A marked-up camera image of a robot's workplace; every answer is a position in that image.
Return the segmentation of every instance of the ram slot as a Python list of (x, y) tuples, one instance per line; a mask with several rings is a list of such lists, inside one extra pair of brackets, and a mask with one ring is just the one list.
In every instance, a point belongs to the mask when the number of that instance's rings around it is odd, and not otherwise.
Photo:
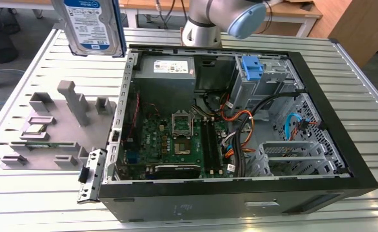
[(208, 123), (205, 121), (203, 121), (200, 125), (200, 140), (203, 149), (204, 171), (208, 172), (209, 170), (212, 170), (212, 159), (208, 145)]
[(220, 157), (218, 150), (216, 131), (212, 121), (208, 121), (208, 147), (209, 147), (209, 157), (211, 157), (211, 169), (213, 171), (218, 171), (220, 169)]

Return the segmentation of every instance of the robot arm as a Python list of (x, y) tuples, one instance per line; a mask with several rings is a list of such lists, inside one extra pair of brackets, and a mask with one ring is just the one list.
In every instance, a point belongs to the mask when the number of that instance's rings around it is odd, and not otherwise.
[(244, 39), (264, 20), (263, 0), (192, 0), (181, 33), (185, 46), (219, 47), (220, 31)]

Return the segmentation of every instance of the hard drive label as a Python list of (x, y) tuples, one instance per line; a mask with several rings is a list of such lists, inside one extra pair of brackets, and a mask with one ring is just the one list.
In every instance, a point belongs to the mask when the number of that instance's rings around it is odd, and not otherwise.
[(77, 41), (88, 49), (105, 50), (109, 39), (104, 23), (100, 22), (100, 3), (93, 0), (64, 0)]

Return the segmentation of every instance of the gray 3d printed holder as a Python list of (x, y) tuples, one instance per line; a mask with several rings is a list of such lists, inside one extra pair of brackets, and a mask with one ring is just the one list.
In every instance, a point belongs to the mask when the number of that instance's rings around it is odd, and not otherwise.
[(61, 81), (57, 91), (65, 100), (33, 93), (21, 140), (9, 143), (14, 152), (2, 157), (2, 169), (79, 170), (88, 152), (105, 147), (116, 104), (103, 97), (87, 101), (72, 81)]

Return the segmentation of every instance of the hard drive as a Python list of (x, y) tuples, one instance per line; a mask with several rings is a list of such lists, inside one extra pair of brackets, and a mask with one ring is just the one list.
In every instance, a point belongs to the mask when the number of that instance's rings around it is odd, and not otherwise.
[(124, 57), (117, 0), (52, 0), (73, 55)]

